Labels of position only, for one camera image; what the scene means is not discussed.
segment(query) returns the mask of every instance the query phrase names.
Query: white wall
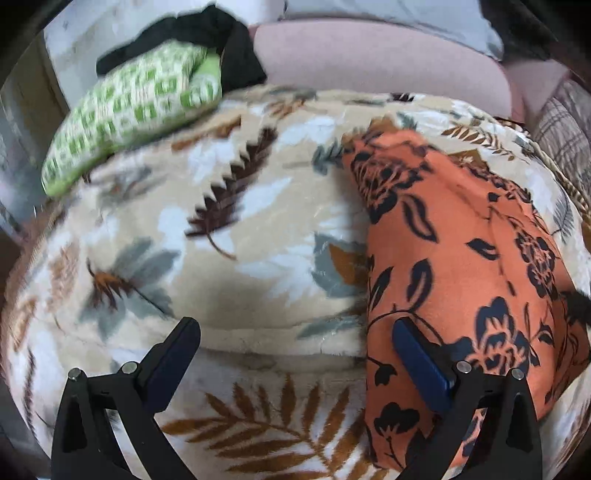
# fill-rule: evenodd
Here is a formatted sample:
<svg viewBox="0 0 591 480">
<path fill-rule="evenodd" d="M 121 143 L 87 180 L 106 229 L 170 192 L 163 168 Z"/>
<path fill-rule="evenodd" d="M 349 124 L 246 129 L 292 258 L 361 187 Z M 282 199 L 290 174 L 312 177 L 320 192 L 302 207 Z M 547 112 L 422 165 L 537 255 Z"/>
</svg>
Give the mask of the white wall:
<svg viewBox="0 0 591 480">
<path fill-rule="evenodd" d="M 44 30 L 47 51 L 70 107 L 95 84 L 96 60 L 168 14 L 203 9 L 208 0 L 73 0 Z M 284 0 L 215 2 L 246 25 L 275 21 Z"/>
</svg>

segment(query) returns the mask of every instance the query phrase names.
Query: black cloth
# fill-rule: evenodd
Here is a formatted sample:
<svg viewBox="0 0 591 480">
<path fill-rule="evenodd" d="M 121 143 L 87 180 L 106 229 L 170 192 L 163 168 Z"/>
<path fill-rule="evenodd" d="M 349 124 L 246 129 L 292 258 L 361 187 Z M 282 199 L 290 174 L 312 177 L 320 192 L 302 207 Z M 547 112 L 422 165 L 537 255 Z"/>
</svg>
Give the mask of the black cloth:
<svg viewBox="0 0 591 480">
<path fill-rule="evenodd" d="M 215 48 L 222 58 L 222 91 L 225 93 L 264 83 L 267 79 L 255 55 L 247 27 L 215 5 L 208 5 L 196 14 L 158 20 L 133 42 L 99 58 L 96 73 L 106 75 L 167 40 Z"/>
</svg>

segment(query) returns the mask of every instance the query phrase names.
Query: gray pillow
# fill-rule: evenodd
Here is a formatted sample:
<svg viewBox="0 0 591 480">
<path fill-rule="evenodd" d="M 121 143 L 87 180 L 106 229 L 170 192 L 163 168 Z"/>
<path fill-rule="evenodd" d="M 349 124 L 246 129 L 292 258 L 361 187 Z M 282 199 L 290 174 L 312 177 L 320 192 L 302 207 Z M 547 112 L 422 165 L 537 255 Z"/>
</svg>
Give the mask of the gray pillow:
<svg viewBox="0 0 591 480">
<path fill-rule="evenodd" d="M 495 60 L 503 56 L 503 42 L 482 16 L 479 0 L 286 0 L 284 16 L 383 20 L 457 42 Z"/>
</svg>

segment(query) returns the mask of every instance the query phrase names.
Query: green and white fabric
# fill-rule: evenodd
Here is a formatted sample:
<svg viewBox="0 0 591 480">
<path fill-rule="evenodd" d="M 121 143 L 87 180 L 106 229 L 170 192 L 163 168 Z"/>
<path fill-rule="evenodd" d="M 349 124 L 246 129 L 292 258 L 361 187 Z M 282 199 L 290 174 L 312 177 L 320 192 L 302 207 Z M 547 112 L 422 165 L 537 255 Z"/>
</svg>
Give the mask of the green and white fabric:
<svg viewBox="0 0 591 480">
<path fill-rule="evenodd" d="M 149 141 L 215 106 L 220 58 L 205 47 L 168 41 L 110 72 L 80 100 L 51 143 L 43 188 L 64 193 L 116 151 Z"/>
</svg>

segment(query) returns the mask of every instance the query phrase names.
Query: floral blanket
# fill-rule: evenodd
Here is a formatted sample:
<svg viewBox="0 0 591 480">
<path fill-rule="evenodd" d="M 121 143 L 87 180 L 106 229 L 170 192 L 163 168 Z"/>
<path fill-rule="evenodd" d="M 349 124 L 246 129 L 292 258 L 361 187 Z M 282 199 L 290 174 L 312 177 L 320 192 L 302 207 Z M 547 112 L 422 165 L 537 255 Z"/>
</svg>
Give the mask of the floral blanket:
<svg viewBox="0 0 591 480">
<path fill-rule="evenodd" d="M 237 92 L 81 180 L 12 279 L 2 366 L 46 452 L 70 368 L 114 371 L 192 316 L 202 350 L 157 421 L 198 478 L 395 478 L 365 455 L 369 221 L 341 162 L 342 135 L 383 116 L 527 188 L 574 285 L 589 291 L 585 212 L 523 132 L 419 94 Z M 584 372 L 543 420 L 546 478 L 586 431 L 589 398 Z"/>
</svg>

